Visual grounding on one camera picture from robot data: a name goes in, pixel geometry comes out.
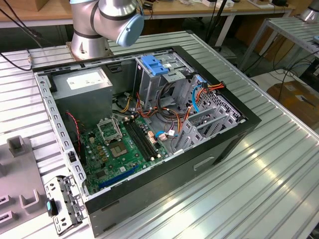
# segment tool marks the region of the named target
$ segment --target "aluminum table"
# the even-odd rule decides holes
[[[281,34],[309,53],[313,53],[314,56],[319,56],[319,44],[313,41],[314,36],[319,35],[319,23],[306,23],[297,17],[269,18],[264,21],[256,33],[255,38],[249,45],[239,67],[240,70],[243,70],[251,53],[268,27],[273,29],[274,32],[269,38],[270,40],[266,42],[265,47],[260,54],[264,53],[277,34]]]
[[[98,238],[306,238],[319,222],[319,137],[194,34],[142,36],[115,54],[181,45],[262,122],[220,164]],[[73,61],[65,46],[31,50],[36,66]],[[25,51],[7,53],[20,66]],[[0,143],[29,137],[42,181],[66,175],[35,79],[0,58]],[[1,239],[58,238],[43,214]],[[88,224],[68,239],[93,238]]]

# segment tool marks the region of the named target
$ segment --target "blue pcie slot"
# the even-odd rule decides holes
[[[122,174],[120,174],[120,175],[118,175],[118,176],[115,176],[114,178],[112,178],[112,179],[110,179],[110,180],[108,180],[108,181],[105,181],[105,182],[103,182],[103,183],[100,183],[100,184],[99,184],[99,188],[101,189],[101,188],[110,186],[110,185],[112,185],[113,183],[116,183],[116,182],[122,180],[123,178],[126,178],[126,177],[128,177],[128,176],[134,174],[135,169],[137,169],[138,167],[139,167],[139,165],[136,165],[135,167],[131,168],[129,171],[126,171],[126,172],[124,172],[124,173],[122,173]]]

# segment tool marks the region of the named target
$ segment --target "cardboard box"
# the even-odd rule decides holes
[[[267,93],[277,100],[280,86],[275,84]],[[319,98],[298,81],[284,83],[280,103],[313,130],[319,127]]]
[[[28,11],[39,11],[49,0],[6,0],[11,7],[20,8]],[[6,6],[5,2],[0,0],[1,6]]]

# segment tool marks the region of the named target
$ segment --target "metal bracket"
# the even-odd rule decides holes
[[[84,205],[80,195],[73,195],[71,188],[75,186],[72,181],[72,176],[57,176],[44,185],[48,199],[57,207],[53,223],[59,236],[77,227],[84,218]]]

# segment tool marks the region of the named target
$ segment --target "red cable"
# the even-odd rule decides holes
[[[69,116],[71,116],[71,118],[73,119],[73,121],[74,121],[74,123],[75,123],[75,127],[76,127],[76,132],[77,132],[77,134],[78,134],[78,144],[79,144],[79,152],[80,152],[80,149],[81,149],[81,143],[80,143],[80,132],[79,132],[79,126],[78,126],[78,123],[76,122],[76,119],[75,119],[75,117],[71,114],[71,113],[69,113],[69,112],[67,112],[66,113],[67,115],[69,115]]]

